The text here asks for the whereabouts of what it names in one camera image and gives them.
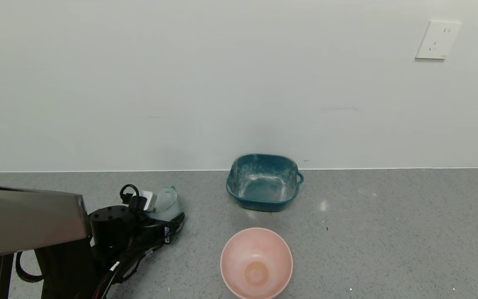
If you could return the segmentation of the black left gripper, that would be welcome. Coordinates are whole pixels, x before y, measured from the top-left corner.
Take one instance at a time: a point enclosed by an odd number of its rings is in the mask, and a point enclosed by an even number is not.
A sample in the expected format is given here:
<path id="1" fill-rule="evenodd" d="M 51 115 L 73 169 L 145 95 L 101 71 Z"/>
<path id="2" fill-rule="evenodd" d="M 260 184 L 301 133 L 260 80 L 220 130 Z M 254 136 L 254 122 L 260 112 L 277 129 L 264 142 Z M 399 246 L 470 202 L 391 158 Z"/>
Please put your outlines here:
<path id="1" fill-rule="evenodd" d="M 175 216 L 171 221 L 150 219 L 144 224 L 144 239 L 148 242 L 169 244 L 171 234 L 181 231 L 185 220 L 184 212 Z"/>

